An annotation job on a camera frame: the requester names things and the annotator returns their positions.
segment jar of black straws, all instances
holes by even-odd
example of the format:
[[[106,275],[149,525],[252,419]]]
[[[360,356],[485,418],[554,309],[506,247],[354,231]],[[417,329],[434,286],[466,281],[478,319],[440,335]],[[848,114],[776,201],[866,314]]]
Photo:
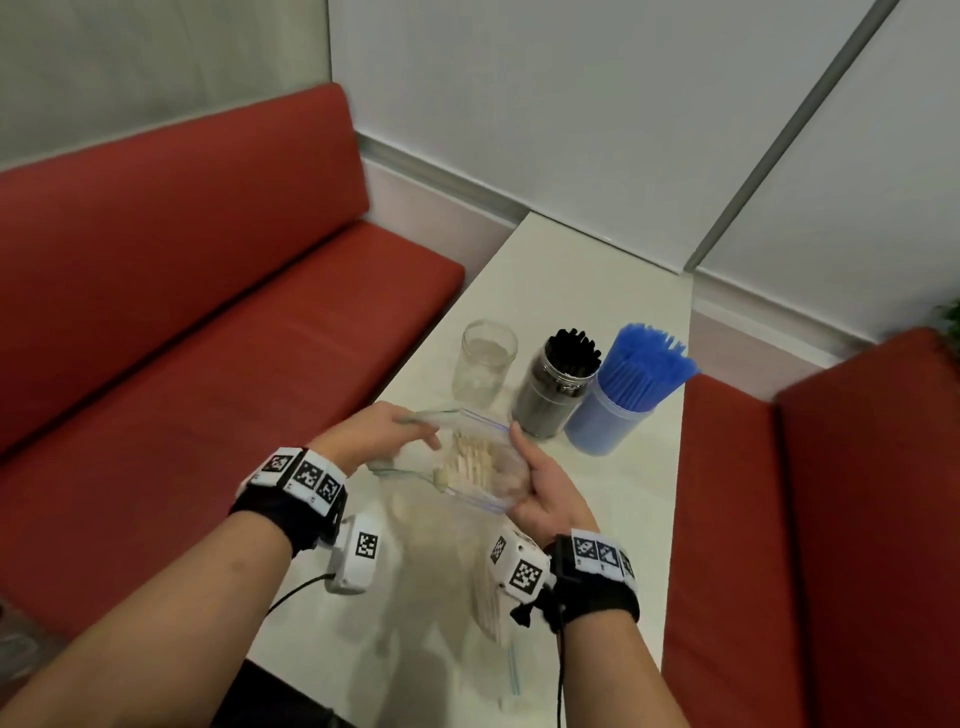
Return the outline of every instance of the jar of black straws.
[[[533,438],[555,436],[583,400],[599,367],[600,352],[583,331],[557,331],[530,362],[516,393],[513,418]]]

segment blue plastic container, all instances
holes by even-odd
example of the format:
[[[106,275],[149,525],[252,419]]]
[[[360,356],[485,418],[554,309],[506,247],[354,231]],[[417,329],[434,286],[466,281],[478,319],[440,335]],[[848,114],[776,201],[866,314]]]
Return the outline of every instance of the blue plastic container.
[[[584,403],[566,422],[564,431],[573,447],[587,455],[606,455],[653,410],[631,412],[614,404],[595,379]]]

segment red seat cushion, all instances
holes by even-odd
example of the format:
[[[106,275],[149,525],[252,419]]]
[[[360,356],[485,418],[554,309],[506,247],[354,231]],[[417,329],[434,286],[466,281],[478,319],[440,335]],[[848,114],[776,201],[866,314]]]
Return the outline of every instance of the red seat cushion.
[[[357,223],[0,470],[0,593],[76,635],[365,404],[463,267]]]
[[[0,452],[367,207],[334,84],[0,174]]]
[[[663,677],[692,728],[806,726],[776,413],[686,385]]]
[[[917,329],[780,394],[819,724],[960,725],[960,371]]]

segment jar of blue straws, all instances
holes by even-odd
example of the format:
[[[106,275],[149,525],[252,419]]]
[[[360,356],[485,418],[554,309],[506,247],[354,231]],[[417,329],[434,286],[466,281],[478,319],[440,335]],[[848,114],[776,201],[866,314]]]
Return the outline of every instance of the jar of blue straws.
[[[613,341],[584,403],[564,428],[573,446],[606,455],[658,404],[697,374],[686,346],[658,328],[628,324]]]

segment wire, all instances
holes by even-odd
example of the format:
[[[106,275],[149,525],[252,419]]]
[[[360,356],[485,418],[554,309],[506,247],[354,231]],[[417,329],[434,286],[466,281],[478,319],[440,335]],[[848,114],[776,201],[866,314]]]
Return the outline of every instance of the wire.
[[[267,617],[269,617],[269,616],[270,616],[270,613],[273,612],[273,610],[276,609],[278,606],[280,606],[280,604],[282,604],[283,602],[285,602],[287,599],[289,599],[291,596],[293,596],[294,594],[296,594],[297,592],[299,592],[299,591],[300,591],[301,589],[303,589],[304,587],[308,587],[308,586],[310,586],[311,584],[316,584],[318,581],[325,581],[325,580],[327,580],[327,579],[332,579],[334,576],[336,576],[336,574],[334,574],[334,573],[325,573],[323,576],[315,576],[314,578],[309,579],[308,581],[304,581],[304,582],[303,582],[302,584],[300,584],[296,589],[293,589],[293,590],[287,592],[287,593],[286,593],[285,595],[283,595],[280,599],[278,599],[278,600],[274,603],[274,606],[272,606],[270,609],[267,610]]]
[[[560,620],[560,677],[557,678],[557,728],[561,728],[561,713],[564,709],[564,665],[566,660],[564,658],[565,653],[565,644],[564,644],[564,620]]]

